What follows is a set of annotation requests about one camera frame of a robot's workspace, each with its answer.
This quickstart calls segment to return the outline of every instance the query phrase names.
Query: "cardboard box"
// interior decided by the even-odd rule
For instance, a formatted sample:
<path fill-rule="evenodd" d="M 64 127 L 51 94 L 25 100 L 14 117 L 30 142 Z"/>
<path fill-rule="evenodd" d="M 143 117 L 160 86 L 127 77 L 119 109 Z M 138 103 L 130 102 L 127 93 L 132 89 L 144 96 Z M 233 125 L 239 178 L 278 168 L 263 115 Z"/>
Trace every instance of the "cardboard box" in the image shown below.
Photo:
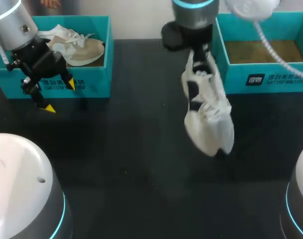
<path fill-rule="evenodd" d="M 261 23 L 278 54 L 303 71 L 303 12 L 275 12 Z M 251 22 L 220 13 L 212 53 L 227 94 L 303 92 L 303 79 L 270 57 Z"/>

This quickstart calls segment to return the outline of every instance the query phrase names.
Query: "logo on box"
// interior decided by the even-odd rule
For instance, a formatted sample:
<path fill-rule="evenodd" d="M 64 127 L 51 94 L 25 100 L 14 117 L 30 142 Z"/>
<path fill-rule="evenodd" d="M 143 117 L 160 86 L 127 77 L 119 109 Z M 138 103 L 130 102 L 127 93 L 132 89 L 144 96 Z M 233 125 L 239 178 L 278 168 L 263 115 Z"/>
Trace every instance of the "logo on box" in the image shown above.
<path fill-rule="evenodd" d="M 265 78 L 266 74 L 251 74 L 248 76 L 246 86 L 260 86 Z"/>

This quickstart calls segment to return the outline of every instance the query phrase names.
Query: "teal box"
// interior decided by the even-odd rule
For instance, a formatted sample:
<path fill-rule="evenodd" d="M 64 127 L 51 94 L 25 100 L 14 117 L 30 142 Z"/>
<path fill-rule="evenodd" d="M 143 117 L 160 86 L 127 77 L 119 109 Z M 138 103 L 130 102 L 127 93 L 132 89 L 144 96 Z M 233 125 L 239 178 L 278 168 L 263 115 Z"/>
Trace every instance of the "teal box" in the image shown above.
<path fill-rule="evenodd" d="M 269 41 L 294 40 L 303 56 L 303 12 L 275 12 L 261 23 Z M 260 41 L 253 24 L 220 13 L 213 30 L 212 53 L 227 94 L 303 92 L 303 79 L 277 63 L 230 64 L 225 42 Z M 303 62 L 290 63 L 303 71 Z"/>
<path fill-rule="evenodd" d="M 73 29 L 79 34 L 94 33 L 91 38 L 106 43 L 103 67 L 70 67 L 73 74 L 76 91 L 67 90 L 62 85 L 60 76 L 51 79 L 42 79 L 41 93 L 45 98 L 108 98 L 111 94 L 113 71 L 114 41 L 111 22 L 108 16 L 35 16 L 33 17 L 41 31 L 53 29 L 60 24 Z M 26 76 L 20 69 L 7 71 L 0 56 L 0 87 L 8 99 L 25 99 L 21 89 L 21 80 Z"/>

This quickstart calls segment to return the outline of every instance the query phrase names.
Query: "white dome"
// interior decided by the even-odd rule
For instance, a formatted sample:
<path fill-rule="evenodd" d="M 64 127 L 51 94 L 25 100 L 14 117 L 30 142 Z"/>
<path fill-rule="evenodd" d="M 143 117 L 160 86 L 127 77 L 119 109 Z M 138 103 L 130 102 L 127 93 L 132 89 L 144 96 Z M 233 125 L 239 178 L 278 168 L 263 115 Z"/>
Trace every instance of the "white dome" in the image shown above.
<path fill-rule="evenodd" d="M 15 236 L 37 217 L 52 182 L 51 164 L 36 144 L 0 134 L 0 239 Z"/>

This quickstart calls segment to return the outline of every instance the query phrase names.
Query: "robotic arm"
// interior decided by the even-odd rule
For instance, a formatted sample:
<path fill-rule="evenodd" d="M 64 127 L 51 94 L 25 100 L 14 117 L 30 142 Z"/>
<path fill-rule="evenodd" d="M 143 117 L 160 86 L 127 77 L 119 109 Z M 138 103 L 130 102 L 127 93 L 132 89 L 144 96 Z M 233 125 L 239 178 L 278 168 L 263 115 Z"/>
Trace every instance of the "robotic arm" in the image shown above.
<path fill-rule="evenodd" d="M 55 112 L 40 93 L 38 82 L 42 78 L 60 75 L 66 87 L 75 90 L 74 79 L 59 52 L 51 51 L 46 41 L 37 37 L 37 26 L 21 0 L 0 0 L 0 54 L 9 71 L 20 68 L 27 78 L 21 88 L 31 95 L 36 105 Z M 10 64 L 4 51 L 11 52 Z"/>
<path fill-rule="evenodd" d="M 249 21 L 269 18 L 280 0 L 225 0 L 237 16 Z M 206 55 L 212 41 L 212 26 L 219 12 L 219 0 L 172 0 L 175 22 L 162 29 L 167 49 L 176 51 L 190 47 L 194 51 L 194 72 L 211 73 Z"/>

